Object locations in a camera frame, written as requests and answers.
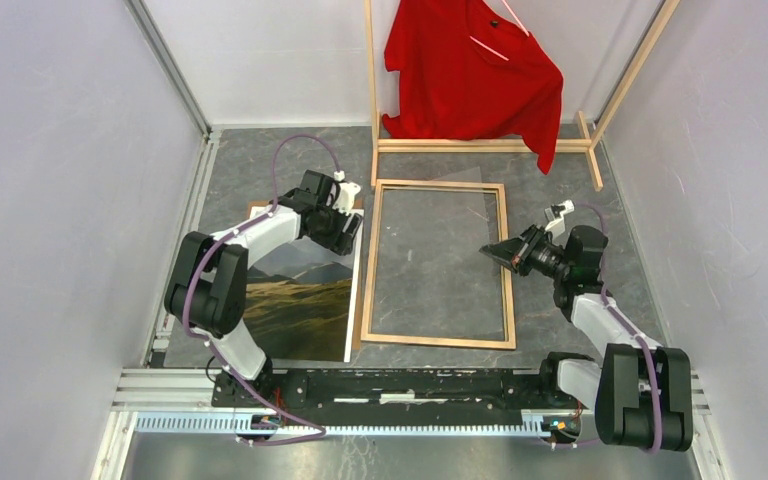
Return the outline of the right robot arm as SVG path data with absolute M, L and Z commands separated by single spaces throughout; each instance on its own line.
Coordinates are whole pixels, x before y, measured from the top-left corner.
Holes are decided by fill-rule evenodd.
M 545 405 L 562 408 L 575 398 L 592 410 L 606 445 L 684 452 L 694 434 L 690 358 L 647 336 L 621 311 L 602 280 L 608 244 L 602 231 L 580 225 L 559 246 L 549 231 L 532 225 L 480 251 L 517 275 L 551 279 L 555 306 L 600 355 L 550 358 L 550 373 L 537 382 Z

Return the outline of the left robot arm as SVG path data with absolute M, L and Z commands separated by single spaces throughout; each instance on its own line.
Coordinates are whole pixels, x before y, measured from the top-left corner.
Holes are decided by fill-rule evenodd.
M 363 218 L 353 208 L 360 185 L 306 171 L 298 187 L 275 196 L 257 216 L 212 234 L 187 233 L 177 250 L 163 307 L 198 338 L 238 380 L 235 392 L 250 407 L 274 394 L 269 356 L 244 325 L 250 268 L 275 249 L 308 238 L 340 256 L 350 254 Z

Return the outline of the wooden picture frame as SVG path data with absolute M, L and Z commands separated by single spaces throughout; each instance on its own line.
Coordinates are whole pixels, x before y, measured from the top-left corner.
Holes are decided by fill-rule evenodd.
M 374 209 L 365 269 L 363 342 L 428 347 L 516 348 L 511 273 L 479 252 L 398 232 Z

